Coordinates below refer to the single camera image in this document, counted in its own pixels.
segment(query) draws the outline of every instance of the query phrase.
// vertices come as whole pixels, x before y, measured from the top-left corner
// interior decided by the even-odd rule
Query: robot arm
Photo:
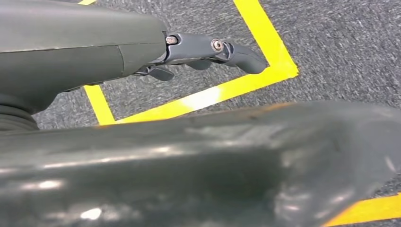
[[[168,33],[150,15],[71,3],[0,1],[0,31],[0,111],[7,108],[18,118],[17,112],[43,111],[59,93],[83,85],[129,75],[171,79],[173,74],[161,65],[203,70],[214,62],[248,73],[267,67],[246,47],[205,35]]]

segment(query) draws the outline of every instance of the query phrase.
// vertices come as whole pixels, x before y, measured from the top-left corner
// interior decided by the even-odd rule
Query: yellow tape
[[[359,201],[325,227],[401,218],[401,194]]]
[[[103,95],[99,85],[84,86],[84,89],[95,112],[97,121],[100,125],[115,124],[112,111],[107,104],[106,98]]]
[[[268,60],[270,67],[261,74],[242,76],[124,118],[117,121],[118,123],[155,121],[177,117],[295,77],[298,74],[296,65],[258,0],[235,0],[234,3]]]
[[[79,5],[90,5],[90,4],[94,3],[95,1],[96,0],[82,0],[78,4]]]

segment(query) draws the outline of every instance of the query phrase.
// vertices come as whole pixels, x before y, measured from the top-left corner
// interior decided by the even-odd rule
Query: robotic finger
[[[206,70],[212,63],[239,67],[246,73],[261,73],[268,65],[263,58],[245,46],[228,43],[207,35],[170,33],[166,37],[166,53],[163,58],[152,61],[150,66],[134,75],[151,75],[167,81],[174,77],[169,70],[159,65],[188,65],[196,70]]]

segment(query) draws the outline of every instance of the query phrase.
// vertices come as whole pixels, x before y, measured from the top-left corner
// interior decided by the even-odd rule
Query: bolt head
[[[169,45],[178,43],[178,39],[175,36],[167,36],[166,43]]]
[[[212,40],[212,49],[216,52],[221,52],[224,49],[223,42],[219,39]]]

